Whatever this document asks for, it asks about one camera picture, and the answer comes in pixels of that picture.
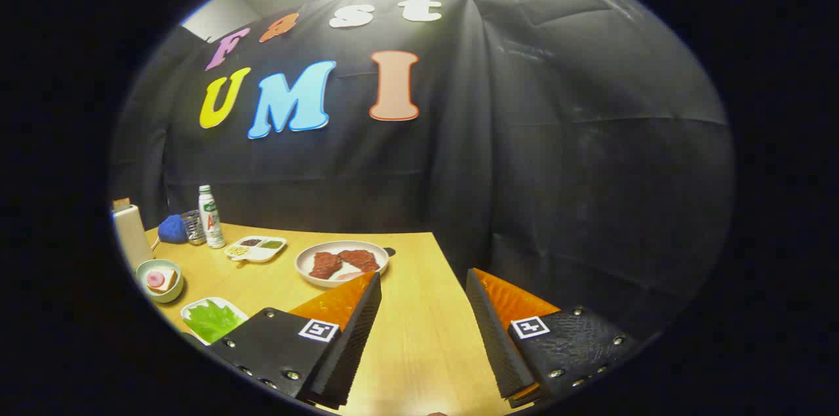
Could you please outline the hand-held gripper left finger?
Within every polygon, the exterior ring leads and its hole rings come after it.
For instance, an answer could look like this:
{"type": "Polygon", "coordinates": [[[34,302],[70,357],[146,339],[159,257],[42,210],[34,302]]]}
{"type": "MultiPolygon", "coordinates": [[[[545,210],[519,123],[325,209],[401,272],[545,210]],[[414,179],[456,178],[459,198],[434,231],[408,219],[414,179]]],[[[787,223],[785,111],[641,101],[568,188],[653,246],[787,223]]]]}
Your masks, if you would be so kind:
{"type": "Polygon", "coordinates": [[[264,308],[208,350],[269,392],[338,409],[347,404],[380,303],[380,273],[362,273],[293,311],[264,308]]]}

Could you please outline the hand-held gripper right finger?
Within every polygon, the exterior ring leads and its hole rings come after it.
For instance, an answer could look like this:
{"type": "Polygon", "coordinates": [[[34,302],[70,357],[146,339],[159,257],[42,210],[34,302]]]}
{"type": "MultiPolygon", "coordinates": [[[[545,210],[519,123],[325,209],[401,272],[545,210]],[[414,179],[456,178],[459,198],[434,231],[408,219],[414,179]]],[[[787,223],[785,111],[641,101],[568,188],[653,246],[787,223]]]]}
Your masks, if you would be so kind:
{"type": "Polygon", "coordinates": [[[560,308],[480,269],[465,295],[503,400],[512,408],[569,398],[638,354],[641,342],[590,308],[560,308]]]}

